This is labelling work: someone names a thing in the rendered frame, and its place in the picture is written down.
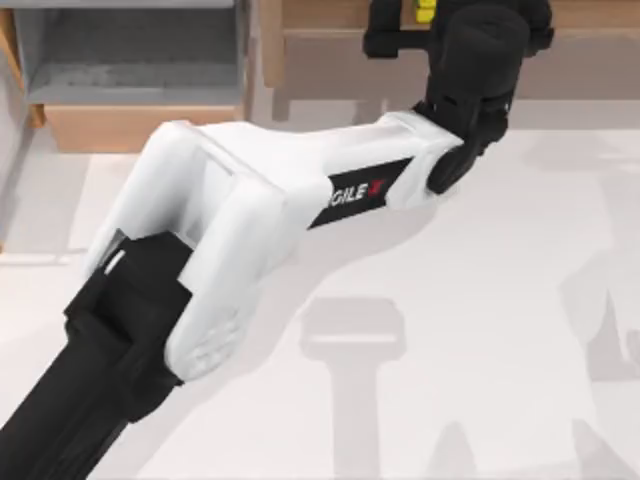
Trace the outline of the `wooden open shelf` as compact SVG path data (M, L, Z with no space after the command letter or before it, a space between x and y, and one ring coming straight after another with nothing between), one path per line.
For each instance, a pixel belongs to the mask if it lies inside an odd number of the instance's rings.
M369 60L361 51L367 0L266 0L261 48L267 86L292 98L415 100L427 60L403 51ZM640 100L640 0L551 0L550 50L525 62L526 100Z

